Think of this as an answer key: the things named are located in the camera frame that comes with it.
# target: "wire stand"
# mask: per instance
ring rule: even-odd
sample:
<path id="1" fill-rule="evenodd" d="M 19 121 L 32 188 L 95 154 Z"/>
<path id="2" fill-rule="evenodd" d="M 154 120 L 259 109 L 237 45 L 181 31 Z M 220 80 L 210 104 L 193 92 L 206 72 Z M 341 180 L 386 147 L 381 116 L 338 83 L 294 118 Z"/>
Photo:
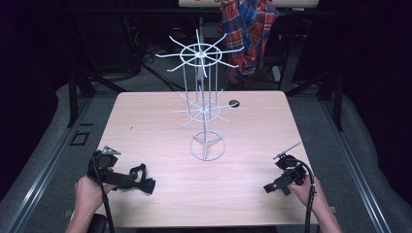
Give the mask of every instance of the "wire stand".
<path id="1" fill-rule="evenodd" d="M 196 30 L 197 44 L 192 44 L 185 46 L 178 41 L 174 40 L 172 37 L 170 39 L 181 46 L 183 49 L 180 53 L 159 55 L 158 57 L 171 57 L 179 56 L 182 60 L 182 64 L 178 65 L 174 69 L 167 70 L 168 72 L 174 72 L 177 69 L 183 67 L 183 74 L 185 79 L 185 90 L 186 94 L 180 93 L 182 98 L 187 101 L 187 108 L 182 111 L 172 111 L 172 113 L 187 113 L 189 116 L 189 121 L 182 126 L 186 127 L 193 121 L 201 122 L 203 124 L 203 130 L 196 133 L 190 141 L 190 152 L 196 158 L 203 161 L 212 161 L 220 158 L 226 149 L 226 142 L 224 137 L 216 131 L 210 130 L 208 123 L 216 118 L 223 119 L 224 121 L 231 122 L 220 116 L 221 109 L 227 107 L 235 107 L 233 105 L 220 106 L 218 104 L 218 97 L 222 94 L 222 90 L 218 92 L 218 65 L 219 63 L 236 68 L 237 66 L 227 64 L 222 62 L 223 53 L 235 52 L 239 50 L 227 50 L 221 51 L 217 44 L 222 41 L 225 37 L 221 37 L 215 44 L 205 44 L 203 43 L 202 36 Z M 186 75 L 186 65 L 194 67 L 194 78 L 196 83 L 195 88 L 195 99 L 189 99 L 188 92 L 188 80 Z M 208 79 L 209 90 L 207 96 L 205 94 L 205 78 L 212 76 L 212 66 L 215 66 L 215 90 L 212 93 L 211 79 Z"/>

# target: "red plaid shirt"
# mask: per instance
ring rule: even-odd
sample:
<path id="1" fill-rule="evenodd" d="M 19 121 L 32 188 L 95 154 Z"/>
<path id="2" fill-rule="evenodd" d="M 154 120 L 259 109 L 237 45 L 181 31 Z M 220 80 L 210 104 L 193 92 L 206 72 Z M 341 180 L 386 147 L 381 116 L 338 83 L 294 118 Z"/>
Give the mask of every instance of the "red plaid shirt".
<path id="1" fill-rule="evenodd" d="M 233 52 L 228 62 L 238 68 L 227 68 L 229 85 L 240 88 L 252 81 L 261 66 L 270 27 L 278 17 L 272 0 L 223 0 L 223 32 L 228 50 Z"/>

